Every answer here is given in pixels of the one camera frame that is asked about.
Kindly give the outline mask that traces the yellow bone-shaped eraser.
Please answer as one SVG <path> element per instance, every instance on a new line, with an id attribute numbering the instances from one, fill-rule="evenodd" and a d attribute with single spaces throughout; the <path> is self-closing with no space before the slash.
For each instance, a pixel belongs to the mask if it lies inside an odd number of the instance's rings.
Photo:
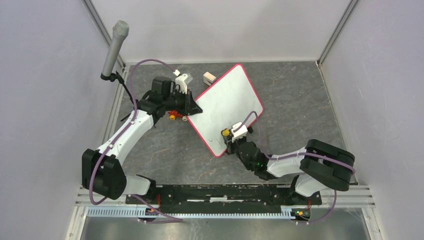
<path id="1" fill-rule="evenodd" d="M 226 128 L 226 129 L 224 129 L 224 130 L 222 130 L 222 131 L 221 131 L 221 135 L 222 135 L 223 137 L 228 137 L 228 136 L 230 136 L 230 135 L 231 135 L 231 130 L 230 130 L 230 129 L 228 129 L 228 128 Z"/>

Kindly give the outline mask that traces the red toy block car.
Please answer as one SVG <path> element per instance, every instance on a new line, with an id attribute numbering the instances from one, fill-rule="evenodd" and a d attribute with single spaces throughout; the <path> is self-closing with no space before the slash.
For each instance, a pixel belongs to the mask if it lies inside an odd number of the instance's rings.
<path id="1" fill-rule="evenodd" d="M 169 115 L 169 119 L 170 120 L 176 120 L 176 119 L 181 119 L 182 121 L 187 122 L 188 119 L 185 115 L 178 113 L 175 110 L 172 111 L 168 111 L 168 115 Z"/>

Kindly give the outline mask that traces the red toy block boat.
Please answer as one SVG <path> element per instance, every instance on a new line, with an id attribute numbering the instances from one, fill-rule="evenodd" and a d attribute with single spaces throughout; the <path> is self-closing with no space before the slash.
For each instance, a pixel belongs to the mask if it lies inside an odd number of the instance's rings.
<path id="1" fill-rule="evenodd" d="M 216 80 L 217 80 L 217 77 L 211 74 L 210 72 L 205 72 L 203 74 L 203 82 L 207 86 L 211 86 Z"/>

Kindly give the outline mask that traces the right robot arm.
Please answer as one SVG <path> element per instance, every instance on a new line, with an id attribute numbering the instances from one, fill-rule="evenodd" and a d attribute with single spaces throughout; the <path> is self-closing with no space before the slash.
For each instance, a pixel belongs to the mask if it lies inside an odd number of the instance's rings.
<path id="1" fill-rule="evenodd" d="M 302 204 L 326 188 L 348 191 L 351 177 L 356 173 L 352 153 L 317 139 L 310 139 L 301 149 L 281 155 L 263 153 L 246 137 L 233 140 L 225 136 L 223 140 L 225 152 L 235 154 L 247 170 L 264 181 L 294 174 L 288 196 L 295 204 Z"/>

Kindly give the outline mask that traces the pink framed whiteboard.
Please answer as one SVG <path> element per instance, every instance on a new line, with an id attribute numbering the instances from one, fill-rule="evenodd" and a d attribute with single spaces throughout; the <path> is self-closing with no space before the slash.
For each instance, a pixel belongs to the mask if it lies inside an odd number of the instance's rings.
<path id="1" fill-rule="evenodd" d="M 227 149 L 222 130 L 243 122 L 252 111 L 258 116 L 264 112 L 263 103 L 240 63 L 200 94 L 195 102 L 202 113 L 188 116 L 188 122 L 215 158 L 221 157 Z"/>

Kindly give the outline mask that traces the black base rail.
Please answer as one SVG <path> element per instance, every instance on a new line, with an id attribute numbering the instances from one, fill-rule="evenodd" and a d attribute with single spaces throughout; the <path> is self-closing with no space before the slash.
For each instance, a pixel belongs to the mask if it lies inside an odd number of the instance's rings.
<path id="1" fill-rule="evenodd" d="M 127 205 L 140 205 L 139 219 L 182 222 L 186 219 L 301 219 L 322 204 L 320 192 L 302 196 L 289 184 L 164 184 L 146 195 L 128 195 Z"/>

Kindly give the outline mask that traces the grey microphone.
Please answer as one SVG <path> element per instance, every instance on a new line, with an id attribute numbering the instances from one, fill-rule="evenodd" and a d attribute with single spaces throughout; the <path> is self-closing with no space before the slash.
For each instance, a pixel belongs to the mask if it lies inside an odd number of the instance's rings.
<path id="1" fill-rule="evenodd" d="M 111 81 L 113 79 L 112 71 L 118 60 L 123 42 L 129 35 L 129 29 L 129 24 L 123 20 L 118 20 L 113 26 L 111 43 L 100 75 L 102 80 Z"/>

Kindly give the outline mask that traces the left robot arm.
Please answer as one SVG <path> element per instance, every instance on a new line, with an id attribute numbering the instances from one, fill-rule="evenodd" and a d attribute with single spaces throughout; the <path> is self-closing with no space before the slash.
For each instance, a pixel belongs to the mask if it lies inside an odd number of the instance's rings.
<path id="1" fill-rule="evenodd" d="M 155 77 L 151 89 L 135 102 L 135 109 L 118 131 L 97 149 L 82 154 L 82 186 L 89 191 L 92 204 L 100 204 L 94 194 L 111 200 L 135 194 L 145 204 L 156 200 L 155 181 L 141 175 L 126 176 L 122 165 L 139 139 L 167 112 L 182 116 L 202 113 L 188 88 L 192 79 L 188 73 L 175 80 Z"/>

